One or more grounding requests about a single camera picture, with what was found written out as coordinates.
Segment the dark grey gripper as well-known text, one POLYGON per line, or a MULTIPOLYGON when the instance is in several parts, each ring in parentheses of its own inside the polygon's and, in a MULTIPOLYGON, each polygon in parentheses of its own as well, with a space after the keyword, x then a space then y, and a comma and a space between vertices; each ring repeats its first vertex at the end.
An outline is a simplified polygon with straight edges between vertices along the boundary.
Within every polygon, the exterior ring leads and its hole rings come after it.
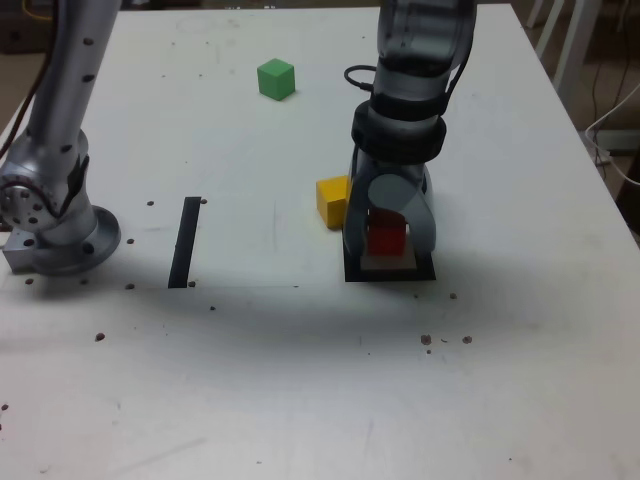
POLYGON ((436 245, 436 221, 432 179, 424 163, 381 162, 354 148, 343 224, 343 243, 352 258, 359 259, 364 253, 369 201, 376 209, 402 216, 414 253, 418 257, 431 255, 436 245))

